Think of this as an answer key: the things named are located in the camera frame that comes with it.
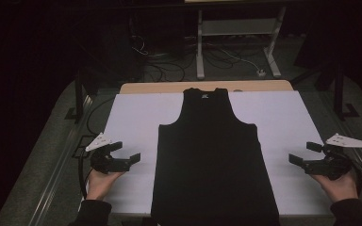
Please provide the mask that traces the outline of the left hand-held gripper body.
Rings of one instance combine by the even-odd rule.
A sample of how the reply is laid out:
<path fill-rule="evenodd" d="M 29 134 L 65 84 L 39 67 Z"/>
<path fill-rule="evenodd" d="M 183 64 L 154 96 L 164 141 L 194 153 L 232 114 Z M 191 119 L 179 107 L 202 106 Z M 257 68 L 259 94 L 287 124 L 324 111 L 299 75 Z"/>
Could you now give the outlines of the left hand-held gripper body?
<path fill-rule="evenodd" d="M 107 145 L 114 143 L 103 133 L 100 133 L 86 148 L 87 153 L 92 152 L 90 166 L 104 174 L 108 174 L 108 166 L 112 161 L 110 153 L 107 152 Z"/>

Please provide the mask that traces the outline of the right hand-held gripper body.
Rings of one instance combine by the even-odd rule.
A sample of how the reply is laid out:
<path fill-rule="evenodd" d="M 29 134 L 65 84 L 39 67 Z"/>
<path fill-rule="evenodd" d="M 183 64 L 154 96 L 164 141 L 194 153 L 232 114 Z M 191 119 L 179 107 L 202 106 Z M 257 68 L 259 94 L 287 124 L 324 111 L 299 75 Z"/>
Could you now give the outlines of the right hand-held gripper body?
<path fill-rule="evenodd" d="M 335 133 L 321 147 L 326 164 L 325 176 L 331 181 L 335 181 L 350 170 L 361 169 L 361 164 L 357 160 L 344 153 L 345 148 L 362 148 L 362 140 Z"/>

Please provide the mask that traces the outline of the black metal stand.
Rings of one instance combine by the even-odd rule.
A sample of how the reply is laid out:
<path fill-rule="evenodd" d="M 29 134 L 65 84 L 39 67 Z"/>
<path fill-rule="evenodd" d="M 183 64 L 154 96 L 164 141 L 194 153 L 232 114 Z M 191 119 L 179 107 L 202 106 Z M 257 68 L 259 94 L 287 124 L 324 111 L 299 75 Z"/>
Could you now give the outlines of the black metal stand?
<path fill-rule="evenodd" d="M 65 119 L 74 120 L 79 123 L 84 115 L 85 100 L 91 94 L 93 85 L 91 84 L 91 76 L 85 70 L 79 70 L 74 77 L 74 97 L 75 107 L 68 110 Z"/>
<path fill-rule="evenodd" d="M 346 118 L 356 118 L 358 112 L 352 104 L 343 102 L 344 76 L 343 66 L 337 60 L 325 60 L 320 65 L 298 75 L 291 79 L 289 83 L 296 86 L 311 75 L 318 73 L 320 76 L 315 82 L 317 90 L 326 90 L 331 85 L 334 85 L 334 106 L 333 110 L 341 121 Z"/>

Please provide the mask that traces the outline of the person's right hand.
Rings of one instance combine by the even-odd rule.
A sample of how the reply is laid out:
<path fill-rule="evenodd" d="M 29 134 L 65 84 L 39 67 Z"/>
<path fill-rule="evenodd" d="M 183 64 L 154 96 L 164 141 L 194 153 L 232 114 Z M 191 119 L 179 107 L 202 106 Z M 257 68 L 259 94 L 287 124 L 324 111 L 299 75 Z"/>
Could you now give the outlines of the person's right hand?
<path fill-rule="evenodd" d="M 332 202 L 357 199 L 358 193 L 353 175 L 348 172 L 332 181 L 323 175 L 312 175 Z"/>

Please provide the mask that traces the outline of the person's left hand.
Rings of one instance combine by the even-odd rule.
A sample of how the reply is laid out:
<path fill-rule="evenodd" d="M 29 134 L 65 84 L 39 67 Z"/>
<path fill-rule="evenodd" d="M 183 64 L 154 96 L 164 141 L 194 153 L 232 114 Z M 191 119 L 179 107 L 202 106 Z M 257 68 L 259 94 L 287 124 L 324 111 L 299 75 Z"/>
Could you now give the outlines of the person's left hand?
<path fill-rule="evenodd" d="M 89 189 L 87 200 L 102 201 L 108 194 L 113 184 L 123 175 L 123 172 L 112 172 L 104 174 L 92 169 L 89 175 Z"/>

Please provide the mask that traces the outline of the grey metal desk frame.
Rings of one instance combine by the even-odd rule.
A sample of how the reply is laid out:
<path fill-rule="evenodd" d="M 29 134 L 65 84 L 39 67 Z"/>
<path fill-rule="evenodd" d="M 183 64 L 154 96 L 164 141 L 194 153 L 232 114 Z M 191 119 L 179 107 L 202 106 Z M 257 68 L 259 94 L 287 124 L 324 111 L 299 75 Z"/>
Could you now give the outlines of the grey metal desk frame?
<path fill-rule="evenodd" d="M 275 78 L 280 77 L 281 72 L 276 64 L 275 57 L 272 52 L 281 30 L 286 11 L 286 7 L 281 7 L 275 18 L 206 21 L 203 19 L 203 12 L 199 10 L 196 52 L 197 79 L 205 79 L 203 37 L 232 35 L 270 35 L 271 42 L 263 49 L 263 53 L 268 66 L 271 69 L 272 76 Z"/>

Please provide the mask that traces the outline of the wooden table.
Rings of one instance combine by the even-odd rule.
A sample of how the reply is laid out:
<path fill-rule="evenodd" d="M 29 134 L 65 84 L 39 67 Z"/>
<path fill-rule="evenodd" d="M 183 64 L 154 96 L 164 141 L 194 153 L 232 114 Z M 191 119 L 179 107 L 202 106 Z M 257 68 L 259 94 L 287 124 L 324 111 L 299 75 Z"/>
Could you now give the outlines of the wooden table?
<path fill-rule="evenodd" d="M 126 83 L 121 86 L 121 94 L 182 93 L 185 89 L 212 91 L 216 88 L 228 91 L 293 91 L 287 80 L 245 80 L 245 81 L 198 81 Z"/>

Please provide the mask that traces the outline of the black tank top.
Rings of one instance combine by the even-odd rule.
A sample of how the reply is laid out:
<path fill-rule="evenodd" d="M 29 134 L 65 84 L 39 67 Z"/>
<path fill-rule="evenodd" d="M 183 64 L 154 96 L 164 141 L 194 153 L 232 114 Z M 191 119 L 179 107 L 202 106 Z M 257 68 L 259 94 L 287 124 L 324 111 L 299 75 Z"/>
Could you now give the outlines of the black tank top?
<path fill-rule="evenodd" d="M 158 128 L 152 218 L 160 226 L 280 226 L 257 127 L 228 91 L 186 89 L 179 118 Z"/>

